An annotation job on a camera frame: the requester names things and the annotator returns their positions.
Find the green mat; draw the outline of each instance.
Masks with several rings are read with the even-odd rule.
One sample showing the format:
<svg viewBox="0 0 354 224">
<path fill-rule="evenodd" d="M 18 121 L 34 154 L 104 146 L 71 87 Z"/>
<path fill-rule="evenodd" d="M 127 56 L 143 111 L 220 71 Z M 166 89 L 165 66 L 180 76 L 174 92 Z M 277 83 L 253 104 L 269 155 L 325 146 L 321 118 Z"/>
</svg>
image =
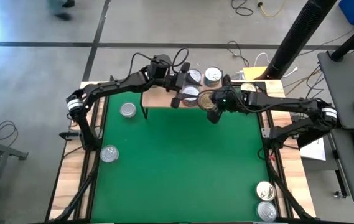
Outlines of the green mat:
<svg viewBox="0 0 354 224">
<path fill-rule="evenodd" d="M 268 180 L 258 119 L 224 113 L 218 124 L 200 109 L 150 108 L 145 120 L 140 94 L 110 98 L 103 145 L 119 159 L 100 163 L 91 221 L 257 221 L 258 182 Z M 137 107 L 132 119 L 119 109 Z"/>
</svg>

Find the wooden board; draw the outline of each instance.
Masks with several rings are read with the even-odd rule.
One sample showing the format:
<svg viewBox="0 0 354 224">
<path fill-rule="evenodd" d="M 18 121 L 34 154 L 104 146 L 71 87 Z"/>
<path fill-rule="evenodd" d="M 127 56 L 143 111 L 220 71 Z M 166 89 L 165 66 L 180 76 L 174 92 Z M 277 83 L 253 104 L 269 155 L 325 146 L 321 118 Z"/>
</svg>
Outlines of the wooden board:
<svg viewBox="0 0 354 224">
<path fill-rule="evenodd" d="M 267 92 L 269 96 L 275 97 L 285 97 L 282 82 L 280 80 L 265 80 Z M 81 88 L 90 83 L 98 83 L 98 82 L 82 82 Z M 158 100 L 152 100 L 151 96 L 159 96 L 159 91 L 163 91 L 161 88 L 153 88 L 149 90 L 143 98 L 144 106 L 156 106 L 154 102 L 159 102 Z M 166 95 L 165 99 L 160 106 L 161 107 L 169 107 L 170 99 L 175 96 L 175 93 L 169 93 Z M 272 111 L 272 118 L 275 126 L 286 126 L 291 124 L 291 118 L 288 112 L 280 112 L 280 111 Z M 98 114 L 97 124 L 100 123 L 101 114 Z M 285 142 L 286 145 L 297 147 L 296 140 L 288 139 Z M 79 140 L 70 141 L 66 145 L 65 153 L 71 151 L 72 149 L 81 146 Z M 310 196 L 307 179 L 304 172 L 304 167 L 302 165 L 300 152 L 295 149 L 290 149 L 284 147 L 281 149 L 281 157 L 284 168 L 284 173 L 286 176 L 287 186 L 289 190 L 292 192 L 293 196 L 296 200 L 301 204 L 304 210 L 315 217 L 315 210 L 312 204 L 312 199 Z M 77 192 L 78 183 L 80 180 L 80 174 L 83 165 L 84 152 L 83 150 L 74 152 L 70 154 L 67 158 L 65 158 L 62 162 L 60 175 L 58 177 L 58 182 L 55 190 L 55 197 L 52 202 L 52 208 L 50 212 L 50 219 L 56 218 L 61 214 L 63 209 L 68 205 L 71 201 L 75 193 Z M 278 189 L 278 201 L 281 206 L 281 212 L 286 216 L 286 208 L 284 208 L 284 201 L 282 197 L 282 193 Z M 85 206 L 82 206 L 82 218 L 85 214 Z"/>
</svg>

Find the person's foot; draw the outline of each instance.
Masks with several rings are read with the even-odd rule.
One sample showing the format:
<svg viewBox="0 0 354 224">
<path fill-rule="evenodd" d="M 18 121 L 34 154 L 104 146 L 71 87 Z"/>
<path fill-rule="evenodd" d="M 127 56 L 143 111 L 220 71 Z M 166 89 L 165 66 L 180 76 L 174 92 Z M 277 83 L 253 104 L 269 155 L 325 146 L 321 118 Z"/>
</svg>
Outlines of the person's foot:
<svg viewBox="0 0 354 224">
<path fill-rule="evenodd" d="M 67 0 L 67 2 L 63 4 L 62 7 L 69 8 L 69 7 L 73 7 L 74 5 L 75 5 L 75 0 Z"/>
<path fill-rule="evenodd" d="M 58 17 L 59 19 L 63 20 L 63 21 L 70 21 L 72 19 L 72 16 L 69 13 L 66 12 L 62 12 L 60 14 L 56 14 L 56 17 Z"/>
</svg>

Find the concrete floor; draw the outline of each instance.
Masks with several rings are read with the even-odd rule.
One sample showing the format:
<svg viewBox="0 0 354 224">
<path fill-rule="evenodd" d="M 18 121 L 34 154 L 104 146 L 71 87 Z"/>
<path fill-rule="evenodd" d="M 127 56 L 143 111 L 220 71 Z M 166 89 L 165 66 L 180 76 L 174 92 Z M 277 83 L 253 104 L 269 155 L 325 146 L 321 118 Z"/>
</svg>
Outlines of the concrete floor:
<svg viewBox="0 0 354 224">
<path fill-rule="evenodd" d="M 274 45 L 281 43 L 305 2 L 287 0 L 280 15 L 267 18 L 254 0 L 246 4 L 254 10 L 249 17 L 237 16 L 229 0 L 112 0 L 100 42 L 141 43 L 141 48 L 98 48 L 88 80 L 108 80 L 110 75 L 125 77 L 135 52 L 174 56 L 177 51 L 144 48 L 142 43 L 225 44 L 235 40 L 248 47 L 262 45 L 265 50 L 242 50 L 253 66 L 261 52 L 266 52 L 269 59 L 273 57 Z M 62 46 L 94 41 L 104 3 L 105 0 L 76 0 L 77 5 L 68 9 L 74 20 L 62 22 L 48 13 L 46 0 L 0 0 L 0 122 L 10 119 L 16 123 L 19 138 L 13 146 L 29 152 L 26 161 L 11 159 L 0 180 L 0 222 L 32 223 L 45 218 L 65 144 L 58 133 L 68 126 L 65 97 L 79 87 L 91 50 Z M 281 3 L 282 0 L 264 1 L 269 13 L 276 12 Z M 320 45 L 351 29 L 353 26 L 336 5 L 308 45 Z M 348 37 L 328 45 L 341 44 Z M 28 42 L 44 42 L 41 45 L 52 47 L 22 47 L 34 45 Z M 283 84 L 310 74 L 317 66 L 319 52 L 298 57 L 291 69 L 297 66 L 299 70 L 283 78 Z M 188 61 L 202 71 L 214 65 L 229 74 L 243 66 L 240 58 L 233 58 L 225 49 L 190 49 Z M 146 64 L 145 59 L 137 58 L 133 70 Z M 267 64 L 264 56 L 257 62 L 257 66 Z M 319 87 L 325 89 L 319 97 L 331 101 L 326 84 L 322 82 Z M 307 91 L 303 84 L 289 96 L 305 96 Z M 333 174 L 308 172 L 307 176 L 318 217 L 354 222 L 352 200 L 332 197 L 337 189 Z"/>
</svg>

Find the yellow cable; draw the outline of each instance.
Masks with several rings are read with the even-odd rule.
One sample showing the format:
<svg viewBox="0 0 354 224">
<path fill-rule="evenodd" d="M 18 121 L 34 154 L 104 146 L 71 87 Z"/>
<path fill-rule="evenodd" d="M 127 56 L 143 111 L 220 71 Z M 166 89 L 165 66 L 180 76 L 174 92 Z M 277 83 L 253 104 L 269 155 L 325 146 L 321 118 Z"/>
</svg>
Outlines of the yellow cable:
<svg viewBox="0 0 354 224">
<path fill-rule="evenodd" d="M 286 3 L 286 0 L 283 1 L 282 7 L 281 7 L 280 10 L 278 10 L 278 12 L 275 13 L 274 15 L 269 15 L 268 13 L 266 13 L 266 11 L 265 11 L 265 9 L 263 8 L 263 6 L 259 6 L 259 7 L 261 8 L 262 12 L 264 13 L 264 15 L 265 15 L 266 17 L 275 17 L 275 16 L 277 16 L 277 15 L 282 11 L 282 9 L 283 9 L 285 3 Z"/>
</svg>

